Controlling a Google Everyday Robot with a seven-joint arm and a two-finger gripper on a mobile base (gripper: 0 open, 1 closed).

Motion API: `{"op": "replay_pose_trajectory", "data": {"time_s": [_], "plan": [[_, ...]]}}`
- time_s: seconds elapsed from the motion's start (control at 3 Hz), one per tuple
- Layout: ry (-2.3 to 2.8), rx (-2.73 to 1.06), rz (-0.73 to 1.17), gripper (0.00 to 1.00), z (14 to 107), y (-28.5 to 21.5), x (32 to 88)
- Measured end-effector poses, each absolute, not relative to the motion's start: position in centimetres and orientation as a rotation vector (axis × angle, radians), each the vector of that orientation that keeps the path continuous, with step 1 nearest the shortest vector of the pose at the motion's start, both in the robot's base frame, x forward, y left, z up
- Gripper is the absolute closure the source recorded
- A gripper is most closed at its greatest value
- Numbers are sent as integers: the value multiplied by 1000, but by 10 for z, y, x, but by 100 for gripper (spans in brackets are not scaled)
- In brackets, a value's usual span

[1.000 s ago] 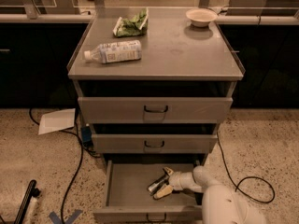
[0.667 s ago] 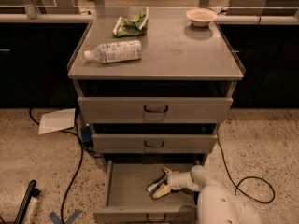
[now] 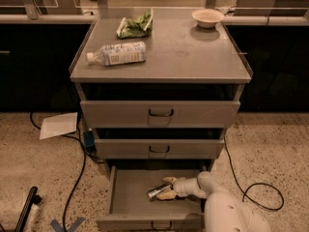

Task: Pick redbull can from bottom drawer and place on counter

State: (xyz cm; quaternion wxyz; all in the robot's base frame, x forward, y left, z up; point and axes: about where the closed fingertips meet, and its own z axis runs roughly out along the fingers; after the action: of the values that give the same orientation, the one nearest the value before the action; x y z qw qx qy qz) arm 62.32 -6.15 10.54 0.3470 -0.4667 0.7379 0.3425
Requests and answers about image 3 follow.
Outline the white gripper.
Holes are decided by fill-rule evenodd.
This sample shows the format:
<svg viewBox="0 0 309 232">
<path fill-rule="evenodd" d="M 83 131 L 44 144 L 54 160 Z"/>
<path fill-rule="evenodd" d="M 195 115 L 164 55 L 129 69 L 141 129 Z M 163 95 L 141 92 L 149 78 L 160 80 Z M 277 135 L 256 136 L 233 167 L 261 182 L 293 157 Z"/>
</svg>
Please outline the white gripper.
<svg viewBox="0 0 309 232">
<path fill-rule="evenodd" d="M 162 181 L 166 184 L 173 185 L 173 190 L 167 190 L 158 194 L 156 196 L 158 200 L 173 200 L 176 196 L 187 197 L 190 195 L 201 199 L 207 197 L 206 193 L 200 188 L 196 178 L 164 177 Z"/>
</svg>

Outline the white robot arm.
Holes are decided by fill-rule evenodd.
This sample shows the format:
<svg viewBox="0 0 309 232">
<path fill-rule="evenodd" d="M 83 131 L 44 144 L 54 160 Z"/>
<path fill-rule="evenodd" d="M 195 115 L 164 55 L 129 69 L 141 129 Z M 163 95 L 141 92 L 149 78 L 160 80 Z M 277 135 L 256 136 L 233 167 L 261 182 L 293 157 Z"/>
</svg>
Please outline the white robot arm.
<svg viewBox="0 0 309 232">
<path fill-rule="evenodd" d="M 156 196 L 171 200 L 190 195 L 205 199 L 206 232 L 271 232 L 268 221 L 223 188 L 209 171 L 194 178 L 165 177 L 168 188 Z"/>
</svg>

